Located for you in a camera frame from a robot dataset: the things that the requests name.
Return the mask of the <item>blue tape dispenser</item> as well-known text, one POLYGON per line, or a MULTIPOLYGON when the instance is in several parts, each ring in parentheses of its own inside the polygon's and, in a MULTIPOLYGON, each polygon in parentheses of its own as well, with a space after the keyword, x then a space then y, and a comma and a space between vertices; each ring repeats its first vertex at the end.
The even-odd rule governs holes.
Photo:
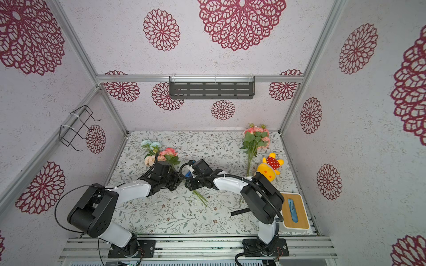
POLYGON ((191 169, 188 169, 187 173, 185 174, 186 178, 193 178, 193 174, 191 172, 191 169))

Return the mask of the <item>black wristwatch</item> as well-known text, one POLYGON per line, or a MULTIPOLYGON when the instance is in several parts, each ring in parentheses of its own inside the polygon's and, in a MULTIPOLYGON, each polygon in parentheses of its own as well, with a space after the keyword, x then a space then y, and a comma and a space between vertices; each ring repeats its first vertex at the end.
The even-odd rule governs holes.
POLYGON ((237 210, 237 211, 232 211, 231 213, 230 213, 230 215, 231 216, 237 216, 237 215, 241 215, 241 214, 244 214, 244 213, 248 213, 248 212, 250 212, 251 210, 249 209, 249 208, 244 208, 244 209, 240 209, 240 210, 237 210))

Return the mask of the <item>dark grey wall shelf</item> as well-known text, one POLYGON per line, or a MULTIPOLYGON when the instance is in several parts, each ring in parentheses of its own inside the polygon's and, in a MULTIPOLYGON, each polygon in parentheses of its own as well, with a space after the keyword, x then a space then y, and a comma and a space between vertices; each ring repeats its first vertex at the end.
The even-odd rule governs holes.
POLYGON ((174 100, 251 100, 256 93, 254 76, 237 79, 182 79, 169 77, 169 95, 174 100))

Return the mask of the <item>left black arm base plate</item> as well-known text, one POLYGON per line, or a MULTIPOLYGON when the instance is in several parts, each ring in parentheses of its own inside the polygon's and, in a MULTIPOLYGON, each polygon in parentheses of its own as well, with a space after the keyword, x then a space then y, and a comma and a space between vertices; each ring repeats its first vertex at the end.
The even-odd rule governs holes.
POLYGON ((112 244, 107 257, 115 258, 152 258, 155 251, 155 240, 131 240, 125 247, 112 244))

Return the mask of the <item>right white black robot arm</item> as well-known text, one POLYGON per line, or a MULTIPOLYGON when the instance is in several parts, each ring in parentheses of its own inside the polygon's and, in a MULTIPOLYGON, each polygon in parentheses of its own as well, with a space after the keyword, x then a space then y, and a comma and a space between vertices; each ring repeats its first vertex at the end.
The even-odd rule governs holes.
POLYGON ((205 160, 200 159, 182 164, 179 176, 185 180, 189 190, 207 187, 240 195, 247 207, 231 214, 251 212, 257 218, 257 238, 243 240, 244 251, 235 256, 236 265, 242 265, 239 258, 243 256, 270 256, 274 253, 279 246, 280 223, 284 221, 281 214, 284 197, 263 174, 256 172, 254 176, 237 176, 222 169, 212 170, 205 160))

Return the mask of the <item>wooden tray white rim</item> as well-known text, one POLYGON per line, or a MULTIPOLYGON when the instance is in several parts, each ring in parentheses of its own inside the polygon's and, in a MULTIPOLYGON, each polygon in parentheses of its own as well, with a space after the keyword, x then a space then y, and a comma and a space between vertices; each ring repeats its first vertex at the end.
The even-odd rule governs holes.
POLYGON ((286 232, 306 232, 310 229, 308 215, 305 209, 303 198, 296 193, 282 193, 284 202, 282 205, 282 216, 284 221, 284 231, 286 232))

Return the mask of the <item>yellow plush toy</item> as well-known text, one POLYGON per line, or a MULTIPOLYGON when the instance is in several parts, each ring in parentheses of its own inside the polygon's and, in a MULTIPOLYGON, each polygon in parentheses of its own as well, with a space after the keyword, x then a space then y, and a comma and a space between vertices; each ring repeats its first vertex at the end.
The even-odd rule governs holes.
POLYGON ((273 182, 281 173, 279 168, 284 165, 284 160, 277 158, 275 153, 270 153, 262 159, 262 163, 257 167, 257 172, 266 177, 270 182, 273 182))

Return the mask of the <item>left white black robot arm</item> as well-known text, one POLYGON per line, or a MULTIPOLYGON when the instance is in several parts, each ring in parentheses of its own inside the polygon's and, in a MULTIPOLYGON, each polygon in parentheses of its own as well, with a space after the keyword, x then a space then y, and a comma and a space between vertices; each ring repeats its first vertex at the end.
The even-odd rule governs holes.
POLYGON ((67 222, 92 238, 111 243, 111 257, 143 255, 144 248, 132 233, 113 221, 116 207, 147 198, 163 189, 174 191, 181 183, 180 172, 169 162, 155 161, 138 179, 114 187, 86 185, 87 189, 67 217, 67 222))

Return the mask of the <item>blue tool on tray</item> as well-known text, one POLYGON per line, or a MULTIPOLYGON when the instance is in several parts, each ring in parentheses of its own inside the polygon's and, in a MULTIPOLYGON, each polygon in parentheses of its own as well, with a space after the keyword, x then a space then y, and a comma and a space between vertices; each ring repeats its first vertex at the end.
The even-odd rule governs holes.
POLYGON ((295 205, 295 202, 294 202, 293 199, 288 200, 288 206, 289 206, 292 221, 294 223, 298 223, 298 215, 297 215, 296 205, 295 205))

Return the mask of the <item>floral patterned table mat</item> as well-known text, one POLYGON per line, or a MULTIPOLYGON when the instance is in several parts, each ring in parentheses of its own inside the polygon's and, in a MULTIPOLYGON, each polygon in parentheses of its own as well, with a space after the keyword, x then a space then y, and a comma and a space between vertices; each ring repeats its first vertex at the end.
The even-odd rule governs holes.
MULTIPOLYGON (((148 140, 174 148, 181 163, 203 159, 214 169, 238 176, 254 173, 270 153, 287 158, 280 135, 272 133, 269 148, 248 167, 241 149, 243 138, 239 131, 135 131, 127 139, 109 186, 134 181, 147 172, 143 145, 148 140)), ((232 192, 208 188, 192 192, 180 185, 175 191, 164 189, 118 206, 113 221, 139 235, 255 235, 259 227, 253 214, 231 215, 245 207, 243 198, 232 192)))

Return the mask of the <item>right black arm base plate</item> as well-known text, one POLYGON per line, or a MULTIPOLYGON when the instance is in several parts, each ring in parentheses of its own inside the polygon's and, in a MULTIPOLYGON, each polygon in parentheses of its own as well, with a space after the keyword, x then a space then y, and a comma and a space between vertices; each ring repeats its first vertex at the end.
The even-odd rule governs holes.
POLYGON ((272 244, 268 248, 257 251, 256 250, 263 248, 266 246, 262 241, 259 239, 244 239, 243 240, 243 248, 244 248, 244 254, 246 257, 287 257, 289 256, 289 250, 287 246, 287 242, 283 238, 279 238, 275 244, 272 244))

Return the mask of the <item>pink rose bouquet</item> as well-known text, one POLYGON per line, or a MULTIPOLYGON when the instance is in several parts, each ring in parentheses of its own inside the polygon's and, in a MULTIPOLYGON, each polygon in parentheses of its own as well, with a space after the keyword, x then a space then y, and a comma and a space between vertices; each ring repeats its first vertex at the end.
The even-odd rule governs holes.
POLYGON ((179 160, 178 153, 175 151, 175 149, 171 147, 162 149, 162 145, 159 142, 150 141, 150 140, 142 141, 141 146, 144 150, 148 152, 148 154, 144 157, 144 162, 146 166, 149 166, 149 169, 158 161, 166 161, 170 163, 173 166, 174 170, 176 171, 175 166, 180 164, 180 160, 179 160))
POLYGON ((264 124, 260 126, 250 124, 244 131, 244 139, 241 149, 244 150, 244 153, 247 155, 246 176, 250 175, 251 163, 254 157, 257 156, 258 150, 268 148, 270 142, 270 132, 264 124))

